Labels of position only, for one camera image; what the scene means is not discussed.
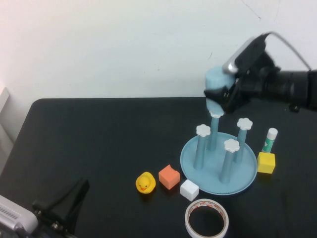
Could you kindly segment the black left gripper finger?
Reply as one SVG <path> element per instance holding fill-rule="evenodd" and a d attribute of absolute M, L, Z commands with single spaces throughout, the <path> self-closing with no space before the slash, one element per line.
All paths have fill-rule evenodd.
<path fill-rule="evenodd" d="M 46 216 L 64 216 L 63 202 L 77 182 L 55 191 L 53 195 L 42 194 L 33 202 L 33 209 L 40 210 Z"/>
<path fill-rule="evenodd" d="M 79 180 L 66 196 L 63 205 L 65 208 L 65 215 L 63 219 L 66 224 L 74 223 L 75 217 L 79 214 L 79 210 L 89 191 L 90 184 L 87 179 Z"/>

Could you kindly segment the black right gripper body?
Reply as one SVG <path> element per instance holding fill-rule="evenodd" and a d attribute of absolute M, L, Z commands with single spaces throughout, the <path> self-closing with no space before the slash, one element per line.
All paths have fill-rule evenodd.
<path fill-rule="evenodd" d="M 277 85 L 276 74 L 279 68 L 265 50 L 245 50 L 235 53 L 222 65 L 222 72 L 233 77 L 228 101 L 221 101 L 226 113 L 246 105 L 252 99 L 280 100 L 281 90 Z"/>

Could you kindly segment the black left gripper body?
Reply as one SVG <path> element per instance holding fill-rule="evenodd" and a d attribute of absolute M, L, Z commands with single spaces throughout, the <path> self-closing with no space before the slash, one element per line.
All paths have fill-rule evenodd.
<path fill-rule="evenodd" d="M 32 232 L 33 238 L 75 238 L 58 222 L 47 219 L 40 210 L 35 210 L 34 215 L 38 220 L 37 228 Z"/>

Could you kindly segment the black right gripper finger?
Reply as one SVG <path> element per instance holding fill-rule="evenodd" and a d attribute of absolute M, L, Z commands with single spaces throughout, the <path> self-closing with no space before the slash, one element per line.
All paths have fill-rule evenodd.
<path fill-rule="evenodd" d="M 229 90 L 226 86 L 216 89 L 205 89 L 204 94 L 206 98 L 212 101 L 228 101 Z"/>

